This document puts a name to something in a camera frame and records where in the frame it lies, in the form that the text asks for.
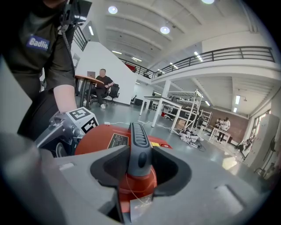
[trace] seated man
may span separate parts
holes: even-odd
[[[91,90],[91,94],[94,94],[97,96],[97,102],[101,105],[102,109],[105,109],[105,105],[103,104],[103,95],[106,94],[106,89],[111,87],[114,82],[110,79],[110,77],[105,75],[106,70],[105,69],[101,69],[100,70],[100,75],[97,76],[97,80],[102,81],[104,84],[98,83],[97,87]]]

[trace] white table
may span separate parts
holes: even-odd
[[[155,116],[153,118],[153,121],[152,121],[152,127],[155,127],[155,124],[156,124],[156,120],[157,120],[157,117],[160,113],[160,110],[162,108],[162,103],[165,103],[165,105],[171,105],[171,106],[175,106],[178,108],[178,111],[177,111],[177,114],[176,114],[176,117],[174,119],[174,122],[173,122],[173,125],[172,125],[172,130],[175,128],[175,125],[177,123],[177,119],[179,118],[179,115],[180,115],[180,110],[181,110],[181,105],[175,103],[175,102],[172,102],[170,99],[167,99],[167,98],[164,98],[164,97],[156,97],[156,96],[144,96],[144,99],[147,99],[147,100],[150,100],[150,101],[155,101],[155,102],[158,102],[158,107],[156,109],[156,113],[155,113]],[[141,106],[141,109],[140,109],[140,116],[142,114],[142,110],[144,109],[144,101],[142,102],[142,106]]]
[[[209,138],[209,142],[212,141],[212,139],[214,138],[214,136],[215,136],[215,134],[216,134],[217,132],[221,132],[221,133],[223,133],[225,136],[227,136],[226,142],[223,143],[223,145],[225,146],[225,145],[228,143],[228,140],[229,140],[229,138],[230,138],[230,134],[227,133],[227,132],[225,132],[225,131],[223,131],[223,130],[221,130],[221,129],[218,129],[218,128],[216,128],[216,127],[213,127],[213,126],[211,126],[211,127],[213,128],[213,130],[212,130],[211,136],[210,136],[210,138]]]

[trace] desk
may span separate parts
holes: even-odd
[[[214,136],[215,136],[215,134],[216,134],[217,132],[221,132],[221,133],[227,135],[227,140],[226,140],[226,142],[223,144],[223,145],[225,146],[225,145],[228,143],[228,140],[229,140],[229,138],[230,138],[230,134],[227,133],[226,131],[223,131],[223,130],[218,129],[218,128],[216,128],[216,127],[213,127],[213,126],[211,126],[211,127],[214,128],[214,129],[213,129],[213,131],[212,131],[212,133],[211,133],[211,136],[210,136],[210,138],[209,138],[209,142],[214,138]]]
[[[153,121],[152,121],[152,127],[155,127],[155,124],[156,124],[156,120],[157,120],[157,117],[160,113],[160,110],[161,110],[161,105],[162,103],[164,102],[165,105],[170,105],[170,106],[175,106],[177,107],[179,110],[177,111],[177,114],[176,114],[176,117],[174,119],[174,122],[173,122],[173,125],[172,125],[172,130],[175,128],[175,125],[177,123],[177,119],[179,118],[179,115],[180,115],[180,111],[181,111],[181,105],[175,103],[175,102],[172,102],[170,99],[167,99],[167,98],[163,98],[163,97],[155,97],[155,96],[144,96],[144,99],[147,99],[147,100],[150,100],[150,101],[155,101],[155,102],[158,102],[158,107],[156,109],[156,113],[155,113],[155,116],[153,118]],[[145,101],[142,102],[142,105],[141,105],[141,109],[140,109],[140,116],[142,114],[142,110],[144,109],[144,103]]]
[[[91,109],[89,107],[89,102],[90,102],[90,92],[91,92],[91,89],[92,89],[92,84],[98,84],[98,83],[104,84],[104,82],[102,82],[100,80],[97,80],[97,79],[94,79],[94,78],[89,77],[89,76],[75,75],[75,93],[76,93],[76,90],[78,89],[78,80],[80,80],[80,79],[83,80],[82,86],[81,86],[81,92],[80,92],[81,93],[80,107],[83,107],[85,89],[86,89],[87,82],[89,81],[90,86],[89,86],[89,91],[88,91],[88,95],[87,95],[87,98],[86,98],[87,99],[86,108]]]

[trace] white shirt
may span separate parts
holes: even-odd
[[[227,131],[230,128],[230,121],[222,121],[221,123],[221,129],[224,131]]]

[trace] brick wall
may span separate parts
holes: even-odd
[[[216,123],[216,120],[218,118],[221,118],[222,120],[225,119],[226,117],[229,118],[230,121],[230,128],[227,131],[231,137],[233,138],[233,140],[235,142],[240,142],[242,141],[244,134],[246,132],[247,129],[247,125],[248,125],[248,121],[247,119],[244,119],[242,117],[239,116],[235,116],[233,114],[230,113],[226,113],[226,112],[222,112],[216,109],[212,109],[212,108],[206,108],[206,107],[200,107],[200,110],[203,109],[206,112],[212,112],[212,118],[209,124],[209,128],[211,129],[210,126],[214,126]]]

